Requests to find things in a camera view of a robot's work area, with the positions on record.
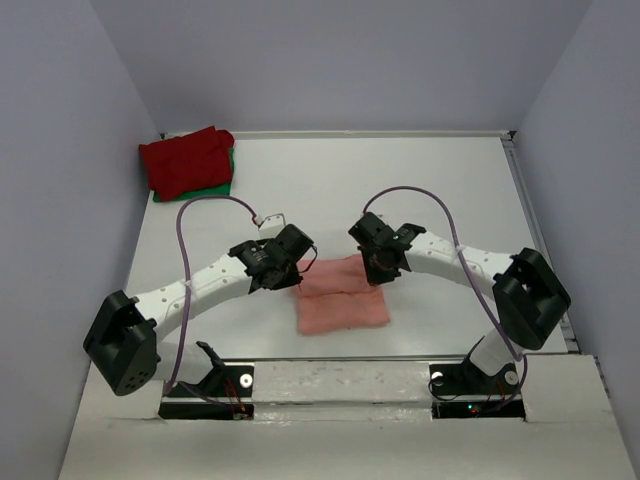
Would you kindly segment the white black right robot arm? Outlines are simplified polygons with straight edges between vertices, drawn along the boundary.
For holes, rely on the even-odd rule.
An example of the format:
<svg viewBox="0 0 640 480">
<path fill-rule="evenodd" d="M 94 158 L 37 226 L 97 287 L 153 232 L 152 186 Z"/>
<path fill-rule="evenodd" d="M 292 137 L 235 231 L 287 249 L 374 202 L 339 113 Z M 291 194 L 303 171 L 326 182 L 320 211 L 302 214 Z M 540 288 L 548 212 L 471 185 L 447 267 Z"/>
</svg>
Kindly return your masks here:
<svg viewBox="0 0 640 480">
<path fill-rule="evenodd" d="M 486 395 L 513 374 L 511 394 L 527 379 L 527 354 L 539 351 L 571 305 L 571 298 L 544 256 L 524 248 L 516 254 L 465 247 L 458 233 L 444 239 L 424 227 L 405 223 L 393 229 L 372 212 L 350 228 L 361 253 L 367 281 L 390 283 L 403 272 L 427 274 L 469 287 L 492 329 L 458 364 L 433 379 L 432 395 Z"/>
</svg>

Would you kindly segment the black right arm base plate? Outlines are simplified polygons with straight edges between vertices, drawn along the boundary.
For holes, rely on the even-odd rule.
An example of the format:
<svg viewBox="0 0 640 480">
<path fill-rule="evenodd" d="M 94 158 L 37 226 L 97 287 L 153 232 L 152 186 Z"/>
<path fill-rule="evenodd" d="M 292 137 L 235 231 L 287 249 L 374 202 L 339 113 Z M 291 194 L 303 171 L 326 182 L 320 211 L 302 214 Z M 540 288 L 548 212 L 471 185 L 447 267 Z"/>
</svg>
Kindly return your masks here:
<svg viewBox="0 0 640 480">
<path fill-rule="evenodd" d="M 436 363 L 429 366 L 429 375 L 434 419 L 525 418 L 513 363 L 494 376 L 467 362 Z"/>
</svg>

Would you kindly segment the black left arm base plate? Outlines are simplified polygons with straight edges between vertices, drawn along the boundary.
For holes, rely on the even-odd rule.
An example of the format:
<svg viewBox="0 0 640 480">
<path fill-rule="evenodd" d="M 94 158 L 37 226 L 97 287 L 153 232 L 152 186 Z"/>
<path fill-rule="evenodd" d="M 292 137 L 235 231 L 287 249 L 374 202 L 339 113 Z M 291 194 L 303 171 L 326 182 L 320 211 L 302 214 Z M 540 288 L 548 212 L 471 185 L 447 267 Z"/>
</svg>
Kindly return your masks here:
<svg viewBox="0 0 640 480">
<path fill-rule="evenodd" d="M 208 383 L 178 382 L 161 399 L 158 415 L 165 420 L 250 421 L 254 366 L 231 363 Z"/>
</svg>

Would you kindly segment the salmon pink t-shirt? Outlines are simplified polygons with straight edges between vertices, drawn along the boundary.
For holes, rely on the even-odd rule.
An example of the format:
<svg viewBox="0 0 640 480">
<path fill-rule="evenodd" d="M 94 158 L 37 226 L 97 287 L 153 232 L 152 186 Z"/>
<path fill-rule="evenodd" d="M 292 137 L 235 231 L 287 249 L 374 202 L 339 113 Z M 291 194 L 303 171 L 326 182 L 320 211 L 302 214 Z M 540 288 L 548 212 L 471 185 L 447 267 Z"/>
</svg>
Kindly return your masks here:
<svg viewBox="0 0 640 480">
<path fill-rule="evenodd" d="M 302 335 L 378 328 L 390 322 L 381 287 L 371 286 L 360 255 L 334 260 L 301 260 L 296 298 L 297 327 Z"/>
</svg>

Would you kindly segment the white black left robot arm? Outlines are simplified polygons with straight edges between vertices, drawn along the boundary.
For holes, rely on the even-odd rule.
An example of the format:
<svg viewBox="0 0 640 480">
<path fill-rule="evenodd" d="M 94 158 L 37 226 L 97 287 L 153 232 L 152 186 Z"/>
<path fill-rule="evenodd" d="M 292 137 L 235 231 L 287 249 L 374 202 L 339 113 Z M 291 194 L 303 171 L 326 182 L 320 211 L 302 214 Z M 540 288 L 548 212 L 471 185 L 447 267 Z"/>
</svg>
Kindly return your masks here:
<svg viewBox="0 0 640 480">
<path fill-rule="evenodd" d="M 118 290 L 102 302 L 83 348 L 111 391 L 127 396 L 152 379 L 169 381 L 183 348 L 164 340 L 194 317 L 258 290 L 281 290 L 302 281 L 298 262 L 317 250 L 293 224 L 273 238 L 249 240 L 188 279 L 130 297 Z"/>
</svg>

